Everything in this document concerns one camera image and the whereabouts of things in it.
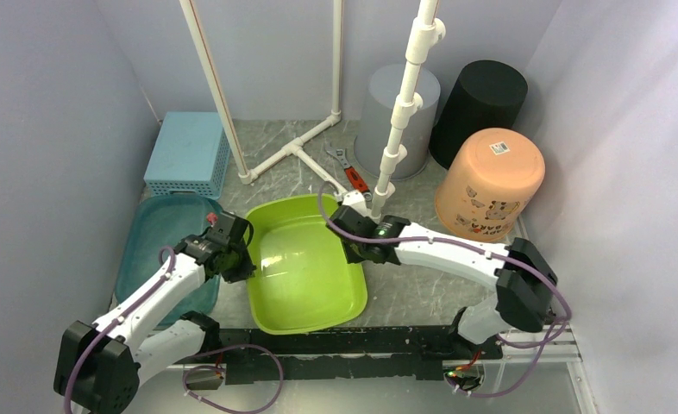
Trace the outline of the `clear teal plastic tub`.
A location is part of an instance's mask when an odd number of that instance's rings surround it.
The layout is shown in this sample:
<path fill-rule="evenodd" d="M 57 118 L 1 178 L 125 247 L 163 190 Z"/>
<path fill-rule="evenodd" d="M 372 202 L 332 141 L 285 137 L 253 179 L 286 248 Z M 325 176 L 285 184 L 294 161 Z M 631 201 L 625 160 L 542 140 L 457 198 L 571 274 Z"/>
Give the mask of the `clear teal plastic tub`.
<path fill-rule="evenodd" d="M 206 217 L 219 213 L 215 200 L 196 194 L 154 196 L 139 204 L 119 266 L 114 296 L 120 304 L 160 269 L 158 253 L 203 232 Z"/>

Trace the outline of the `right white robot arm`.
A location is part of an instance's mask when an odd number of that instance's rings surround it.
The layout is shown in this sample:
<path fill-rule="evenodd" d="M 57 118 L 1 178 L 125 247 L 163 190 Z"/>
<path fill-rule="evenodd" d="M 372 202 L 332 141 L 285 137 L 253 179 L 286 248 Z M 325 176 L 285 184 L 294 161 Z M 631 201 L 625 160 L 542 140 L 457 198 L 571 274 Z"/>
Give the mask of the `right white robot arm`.
<path fill-rule="evenodd" d="M 531 242 L 469 241 L 399 216 L 375 222 L 347 205 L 325 220 L 342 239 L 350 263 L 428 267 L 492 291 L 491 297 L 459 311 L 448 337 L 456 356 L 472 356 L 483 342 L 508 329 L 543 330 L 556 277 Z"/>

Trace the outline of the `green plastic tray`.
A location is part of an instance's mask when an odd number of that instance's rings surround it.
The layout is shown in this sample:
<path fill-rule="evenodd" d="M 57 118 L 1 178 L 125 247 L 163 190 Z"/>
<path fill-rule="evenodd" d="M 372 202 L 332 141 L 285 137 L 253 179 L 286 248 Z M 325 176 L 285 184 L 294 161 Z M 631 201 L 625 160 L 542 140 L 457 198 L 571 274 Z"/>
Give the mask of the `green plastic tray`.
<path fill-rule="evenodd" d="M 349 264 L 340 239 L 322 213 L 336 211 L 332 196 L 316 194 L 261 204 L 246 216 L 256 267 L 247 281 L 252 317 L 271 335 L 303 334 L 358 317 L 367 306 L 360 264 Z"/>

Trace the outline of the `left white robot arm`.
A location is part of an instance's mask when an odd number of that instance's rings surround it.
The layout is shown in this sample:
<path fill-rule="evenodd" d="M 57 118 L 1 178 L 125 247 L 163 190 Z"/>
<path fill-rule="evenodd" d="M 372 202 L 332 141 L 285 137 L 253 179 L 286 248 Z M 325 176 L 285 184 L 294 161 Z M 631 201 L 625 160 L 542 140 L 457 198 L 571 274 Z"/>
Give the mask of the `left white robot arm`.
<path fill-rule="evenodd" d="M 247 219 L 227 211 L 210 215 L 202 233 L 160 250 L 160 269 L 124 302 L 93 323 L 73 322 L 63 333 L 53 380 L 63 411 L 121 413 L 141 385 L 172 363 L 190 356 L 214 360 L 220 325 L 204 313 L 187 311 L 166 330 L 153 331 L 207 282 L 251 277 L 253 237 Z"/>

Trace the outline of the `black plastic bucket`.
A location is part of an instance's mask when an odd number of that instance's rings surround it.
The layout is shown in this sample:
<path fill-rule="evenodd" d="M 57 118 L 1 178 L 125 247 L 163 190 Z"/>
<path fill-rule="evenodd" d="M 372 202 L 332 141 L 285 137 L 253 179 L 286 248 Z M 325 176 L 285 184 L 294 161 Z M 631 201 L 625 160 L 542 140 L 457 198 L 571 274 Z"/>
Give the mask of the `black plastic bucket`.
<path fill-rule="evenodd" d="M 432 129 L 430 155 L 448 169 L 472 134 L 488 128 L 510 129 L 528 90 L 523 74 L 505 63 L 476 60 L 467 64 Z"/>

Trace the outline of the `blue plastic basket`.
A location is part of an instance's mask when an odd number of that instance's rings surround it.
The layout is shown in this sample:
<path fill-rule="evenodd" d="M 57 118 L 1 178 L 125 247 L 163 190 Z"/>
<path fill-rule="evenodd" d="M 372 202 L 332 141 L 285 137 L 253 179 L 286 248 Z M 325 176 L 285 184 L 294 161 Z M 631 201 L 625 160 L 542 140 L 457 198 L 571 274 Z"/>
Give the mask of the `blue plastic basket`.
<path fill-rule="evenodd" d="M 219 199 L 231 157 L 216 112 L 166 113 L 144 174 L 153 195 L 195 193 Z"/>

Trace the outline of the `orange plastic bucket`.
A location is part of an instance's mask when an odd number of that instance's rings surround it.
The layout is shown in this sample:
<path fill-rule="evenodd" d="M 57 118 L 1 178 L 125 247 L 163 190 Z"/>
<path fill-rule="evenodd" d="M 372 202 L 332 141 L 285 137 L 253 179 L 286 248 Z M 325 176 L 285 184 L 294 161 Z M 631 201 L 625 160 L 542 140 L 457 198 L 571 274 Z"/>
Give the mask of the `orange plastic bucket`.
<path fill-rule="evenodd" d="M 440 223 L 452 234 L 496 242 L 512 231 L 543 182 L 539 148 L 510 129 L 482 129 L 461 145 L 435 194 Z"/>

